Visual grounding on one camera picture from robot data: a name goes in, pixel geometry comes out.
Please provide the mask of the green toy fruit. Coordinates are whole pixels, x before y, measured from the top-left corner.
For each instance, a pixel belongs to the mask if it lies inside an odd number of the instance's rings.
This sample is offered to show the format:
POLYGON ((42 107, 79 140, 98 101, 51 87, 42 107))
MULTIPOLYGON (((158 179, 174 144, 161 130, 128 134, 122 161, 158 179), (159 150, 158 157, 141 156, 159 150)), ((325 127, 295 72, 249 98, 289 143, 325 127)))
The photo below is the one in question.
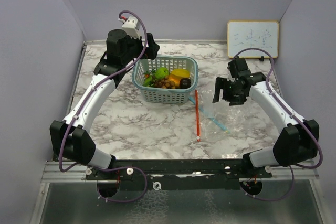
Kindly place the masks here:
POLYGON ((169 76, 170 72, 166 67, 159 67, 155 72, 156 80, 165 79, 166 76, 169 76))

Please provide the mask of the teal plastic basket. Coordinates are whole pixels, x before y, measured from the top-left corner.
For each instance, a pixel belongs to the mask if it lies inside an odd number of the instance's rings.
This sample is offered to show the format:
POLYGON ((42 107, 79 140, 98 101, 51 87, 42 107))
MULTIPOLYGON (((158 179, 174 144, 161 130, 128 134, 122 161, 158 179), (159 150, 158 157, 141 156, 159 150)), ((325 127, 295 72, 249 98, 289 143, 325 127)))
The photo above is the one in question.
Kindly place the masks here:
POLYGON ((190 57, 157 57, 138 61, 133 84, 146 102, 184 104, 198 82, 198 65, 190 57))

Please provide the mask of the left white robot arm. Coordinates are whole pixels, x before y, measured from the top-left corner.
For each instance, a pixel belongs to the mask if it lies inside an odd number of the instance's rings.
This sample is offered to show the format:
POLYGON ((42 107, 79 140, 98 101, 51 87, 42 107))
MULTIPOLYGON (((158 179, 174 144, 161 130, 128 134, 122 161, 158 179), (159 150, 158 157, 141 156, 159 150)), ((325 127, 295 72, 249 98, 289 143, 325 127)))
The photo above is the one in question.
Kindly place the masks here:
POLYGON ((115 157, 96 148, 89 135, 91 126, 127 71, 137 60, 155 59, 160 47, 151 33, 147 33, 146 42, 142 42, 122 29, 109 31, 106 45, 84 95, 62 121, 52 122, 50 136, 53 153, 59 161, 66 158, 76 164, 97 167, 102 178, 110 179, 116 172, 115 157))

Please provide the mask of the brown longan bunch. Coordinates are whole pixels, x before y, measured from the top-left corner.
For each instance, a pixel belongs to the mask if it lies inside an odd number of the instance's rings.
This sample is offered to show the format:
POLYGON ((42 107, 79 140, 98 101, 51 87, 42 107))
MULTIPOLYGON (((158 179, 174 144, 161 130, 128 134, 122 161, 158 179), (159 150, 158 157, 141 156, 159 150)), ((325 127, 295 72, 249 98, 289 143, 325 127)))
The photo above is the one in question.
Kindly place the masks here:
POLYGON ((179 86, 176 86, 173 81, 169 82, 169 76, 166 76, 165 79, 158 80, 155 88, 161 89, 177 89, 179 86))

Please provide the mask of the orange zip clear bag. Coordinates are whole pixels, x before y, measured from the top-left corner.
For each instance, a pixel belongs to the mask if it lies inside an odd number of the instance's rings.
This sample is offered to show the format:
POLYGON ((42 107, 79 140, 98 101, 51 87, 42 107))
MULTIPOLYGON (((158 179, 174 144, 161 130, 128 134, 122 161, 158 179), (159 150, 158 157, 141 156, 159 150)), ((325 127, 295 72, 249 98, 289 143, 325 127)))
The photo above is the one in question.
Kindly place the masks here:
POLYGON ((196 108, 196 140, 197 142, 201 141, 201 121, 199 112, 203 113, 203 116, 206 119, 210 119, 215 125, 217 125, 225 133, 229 133, 229 130, 226 126, 221 124, 215 118, 215 110, 212 102, 212 94, 210 92, 199 92, 195 90, 195 99, 194 104, 196 108))

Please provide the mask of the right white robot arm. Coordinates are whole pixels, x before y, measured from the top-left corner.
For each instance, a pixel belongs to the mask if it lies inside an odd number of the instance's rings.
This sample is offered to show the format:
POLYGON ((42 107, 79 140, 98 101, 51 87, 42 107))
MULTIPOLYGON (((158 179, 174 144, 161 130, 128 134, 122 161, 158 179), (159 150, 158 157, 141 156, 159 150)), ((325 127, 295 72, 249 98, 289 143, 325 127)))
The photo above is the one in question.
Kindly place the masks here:
POLYGON ((276 126, 279 136, 275 144, 243 155, 241 171, 254 177, 264 166, 298 165, 318 154, 319 124, 296 113, 271 86, 261 72, 252 73, 244 58, 228 63, 232 79, 215 80, 213 102, 223 99, 231 106, 243 105, 247 98, 255 101, 276 126))

